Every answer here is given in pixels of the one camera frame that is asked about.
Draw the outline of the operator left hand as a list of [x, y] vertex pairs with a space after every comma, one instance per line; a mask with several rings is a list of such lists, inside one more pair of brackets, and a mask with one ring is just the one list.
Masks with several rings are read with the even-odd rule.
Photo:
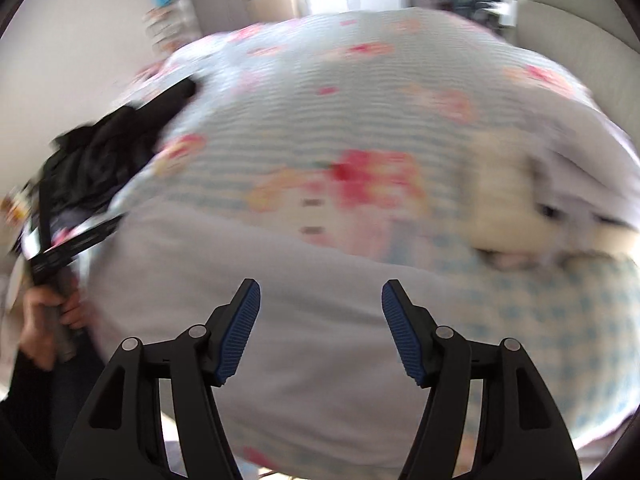
[[42, 370], [52, 370], [56, 360], [55, 327], [79, 330], [93, 318], [92, 307], [75, 288], [63, 298], [48, 286], [30, 288], [24, 295], [24, 324], [18, 348]]

